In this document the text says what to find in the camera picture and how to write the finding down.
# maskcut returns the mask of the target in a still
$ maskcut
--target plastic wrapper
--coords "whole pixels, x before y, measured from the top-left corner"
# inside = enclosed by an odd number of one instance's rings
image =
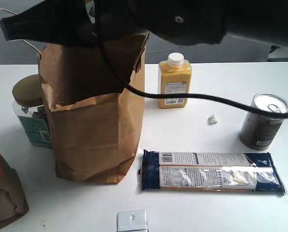
[[[144,150],[141,189],[286,193],[270,153]]]

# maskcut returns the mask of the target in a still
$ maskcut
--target paper bag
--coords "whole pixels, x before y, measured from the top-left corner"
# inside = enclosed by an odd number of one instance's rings
[[[0,229],[29,211],[19,177],[0,155]]]
[[[139,35],[105,44],[120,75],[142,91],[146,41]],[[120,182],[136,155],[144,98],[124,89],[98,48],[50,44],[42,51],[39,74],[57,176]]]

